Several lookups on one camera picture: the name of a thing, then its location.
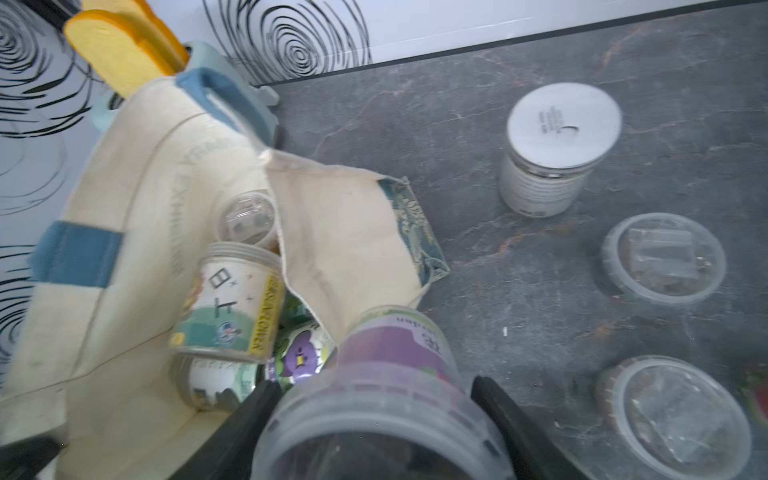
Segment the sunflower label tall jar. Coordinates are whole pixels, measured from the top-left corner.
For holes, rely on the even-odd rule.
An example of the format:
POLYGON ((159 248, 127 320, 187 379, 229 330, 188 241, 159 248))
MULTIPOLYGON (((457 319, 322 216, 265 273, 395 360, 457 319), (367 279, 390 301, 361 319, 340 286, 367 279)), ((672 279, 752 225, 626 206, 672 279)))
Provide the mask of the sunflower label tall jar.
POLYGON ((214 242, 169 338, 179 353, 263 364, 273 355, 286 287, 265 248, 214 242))

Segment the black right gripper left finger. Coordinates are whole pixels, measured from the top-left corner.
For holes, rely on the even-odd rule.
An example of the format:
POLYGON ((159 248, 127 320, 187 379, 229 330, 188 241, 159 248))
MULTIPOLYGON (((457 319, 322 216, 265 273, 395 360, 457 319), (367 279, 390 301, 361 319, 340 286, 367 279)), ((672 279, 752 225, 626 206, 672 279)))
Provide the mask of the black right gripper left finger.
POLYGON ((259 437, 283 392, 276 382, 259 384, 171 479, 249 479, 259 437))

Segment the yellow strip lid seed jar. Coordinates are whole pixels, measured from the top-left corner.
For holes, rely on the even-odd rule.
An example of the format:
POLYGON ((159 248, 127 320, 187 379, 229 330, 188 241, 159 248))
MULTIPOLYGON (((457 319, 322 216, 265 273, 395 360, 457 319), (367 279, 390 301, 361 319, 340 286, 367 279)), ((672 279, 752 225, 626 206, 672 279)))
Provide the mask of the yellow strip lid seed jar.
POLYGON ((603 240, 601 261, 622 293, 670 307, 707 299, 727 271, 724 249, 707 228, 664 212, 635 215, 616 224, 603 240))

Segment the cream canvas bag blue handles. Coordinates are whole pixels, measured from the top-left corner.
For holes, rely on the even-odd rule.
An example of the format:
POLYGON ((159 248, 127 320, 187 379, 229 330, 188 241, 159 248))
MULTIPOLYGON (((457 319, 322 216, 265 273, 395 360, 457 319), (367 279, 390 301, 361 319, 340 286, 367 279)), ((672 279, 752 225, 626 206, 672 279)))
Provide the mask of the cream canvas bag blue handles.
POLYGON ((54 438, 59 479, 168 479, 192 457, 226 417, 181 400, 169 338, 218 209, 251 190, 275 199, 287 287, 335 340, 449 272, 405 180, 274 148, 93 150, 29 261, 1 447, 54 438))

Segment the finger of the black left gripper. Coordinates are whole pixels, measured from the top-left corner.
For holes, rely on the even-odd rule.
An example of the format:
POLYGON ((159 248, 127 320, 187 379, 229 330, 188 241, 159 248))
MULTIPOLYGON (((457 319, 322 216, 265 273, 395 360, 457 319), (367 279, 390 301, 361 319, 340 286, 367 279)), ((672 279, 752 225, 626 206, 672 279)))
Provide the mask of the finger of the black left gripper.
POLYGON ((1 479, 33 480, 60 453, 52 437, 33 437, 1 447, 1 479))

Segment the green label jar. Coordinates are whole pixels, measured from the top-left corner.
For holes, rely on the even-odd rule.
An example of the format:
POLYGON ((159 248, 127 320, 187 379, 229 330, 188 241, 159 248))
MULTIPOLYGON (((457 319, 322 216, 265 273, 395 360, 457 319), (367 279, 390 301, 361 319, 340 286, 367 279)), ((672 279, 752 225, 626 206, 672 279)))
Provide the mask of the green label jar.
POLYGON ((255 390, 260 370, 256 363, 181 354, 174 356, 170 376, 188 406, 234 412, 255 390))

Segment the clear lid red seed jar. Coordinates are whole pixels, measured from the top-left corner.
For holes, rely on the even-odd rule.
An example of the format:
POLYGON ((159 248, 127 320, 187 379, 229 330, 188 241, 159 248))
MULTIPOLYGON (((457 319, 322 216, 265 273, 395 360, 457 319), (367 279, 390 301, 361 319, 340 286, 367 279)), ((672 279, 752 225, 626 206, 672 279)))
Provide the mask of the clear lid red seed jar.
POLYGON ((735 398, 705 371, 663 355, 604 370, 595 398, 628 449, 668 479, 733 479, 752 436, 735 398))

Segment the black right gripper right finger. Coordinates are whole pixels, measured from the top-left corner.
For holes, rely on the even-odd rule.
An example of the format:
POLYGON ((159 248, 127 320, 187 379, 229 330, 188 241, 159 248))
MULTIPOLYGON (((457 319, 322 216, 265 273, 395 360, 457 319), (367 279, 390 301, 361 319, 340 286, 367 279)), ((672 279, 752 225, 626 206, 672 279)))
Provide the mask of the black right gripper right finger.
POLYGON ((589 479, 495 380, 476 376, 471 398, 500 430, 518 479, 589 479))

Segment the silver label jar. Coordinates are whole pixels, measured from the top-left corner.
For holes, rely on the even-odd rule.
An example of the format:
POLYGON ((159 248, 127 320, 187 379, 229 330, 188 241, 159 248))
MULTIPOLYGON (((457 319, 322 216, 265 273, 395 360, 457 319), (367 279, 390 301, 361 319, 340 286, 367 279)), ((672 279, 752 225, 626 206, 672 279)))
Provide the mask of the silver label jar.
POLYGON ((591 85, 554 83, 527 93, 507 119, 502 199, 531 218, 563 213, 619 140, 622 123, 618 103, 591 85))

